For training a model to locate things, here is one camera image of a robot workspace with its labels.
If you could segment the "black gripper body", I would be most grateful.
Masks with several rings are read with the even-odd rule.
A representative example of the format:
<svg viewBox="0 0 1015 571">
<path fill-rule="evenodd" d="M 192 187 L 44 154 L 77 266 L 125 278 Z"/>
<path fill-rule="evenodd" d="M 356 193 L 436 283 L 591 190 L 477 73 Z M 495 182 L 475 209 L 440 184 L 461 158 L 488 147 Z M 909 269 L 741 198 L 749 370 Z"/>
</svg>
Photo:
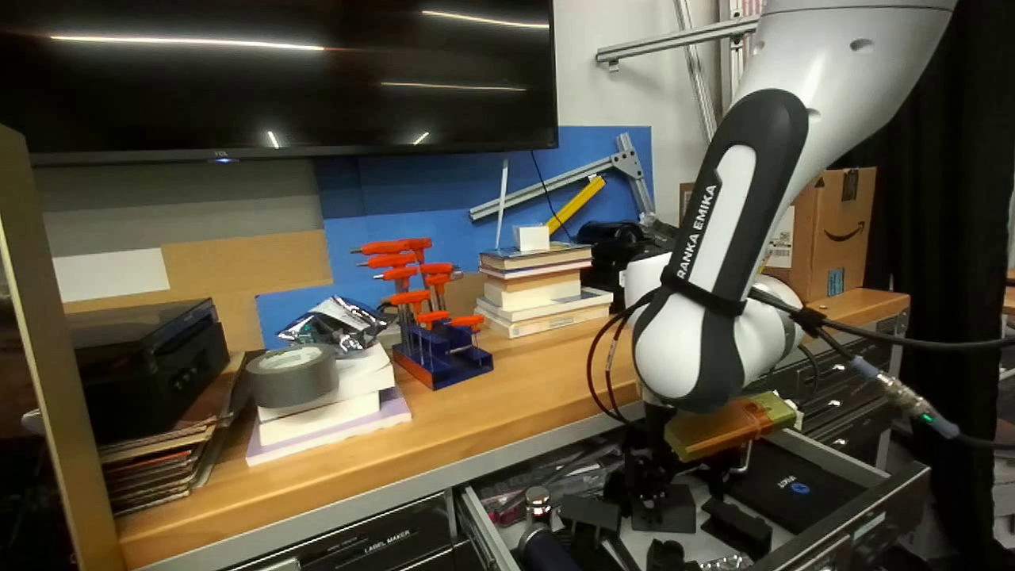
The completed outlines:
<svg viewBox="0 0 1015 571">
<path fill-rule="evenodd" d="M 634 499 L 655 499 L 680 468 L 655 422 L 630 422 L 620 439 L 624 485 Z"/>
</svg>

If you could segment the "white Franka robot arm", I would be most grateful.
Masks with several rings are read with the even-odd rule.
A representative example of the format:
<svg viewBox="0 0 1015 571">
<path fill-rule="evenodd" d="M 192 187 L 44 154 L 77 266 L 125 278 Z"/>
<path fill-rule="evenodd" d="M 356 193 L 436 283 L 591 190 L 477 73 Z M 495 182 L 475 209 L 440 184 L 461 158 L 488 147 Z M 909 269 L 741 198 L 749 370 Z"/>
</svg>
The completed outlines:
<svg viewBox="0 0 1015 571">
<path fill-rule="evenodd" d="M 624 269 L 645 402 L 712 411 L 794 353 L 800 298 L 761 274 L 768 239 L 800 190 L 896 114 L 953 3 L 765 0 L 672 247 Z"/>
</svg>

